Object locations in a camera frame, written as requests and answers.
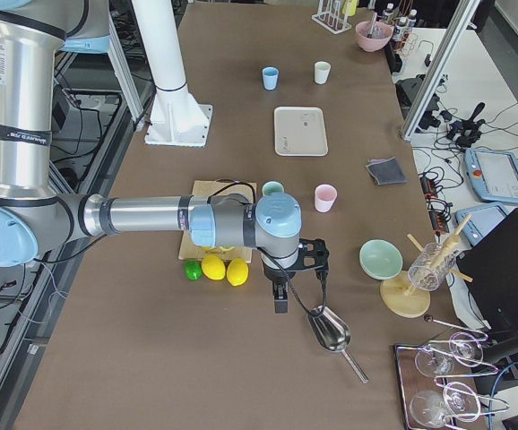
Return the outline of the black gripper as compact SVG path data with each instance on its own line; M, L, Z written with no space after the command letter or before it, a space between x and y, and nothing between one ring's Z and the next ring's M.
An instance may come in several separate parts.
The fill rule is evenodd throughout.
M263 274L272 282L272 295L275 313L288 312L288 289L289 281L295 276L293 271L281 269L267 255L262 255Z

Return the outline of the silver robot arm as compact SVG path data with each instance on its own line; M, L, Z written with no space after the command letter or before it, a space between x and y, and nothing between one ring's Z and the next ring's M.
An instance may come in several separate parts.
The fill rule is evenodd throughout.
M0 267L34 260L83 237L185 230L194 244L262 253L275 310L288 309L301 210L281 188L242 196L109 199L49 185L55 55L109 47L105 1L0 1Z

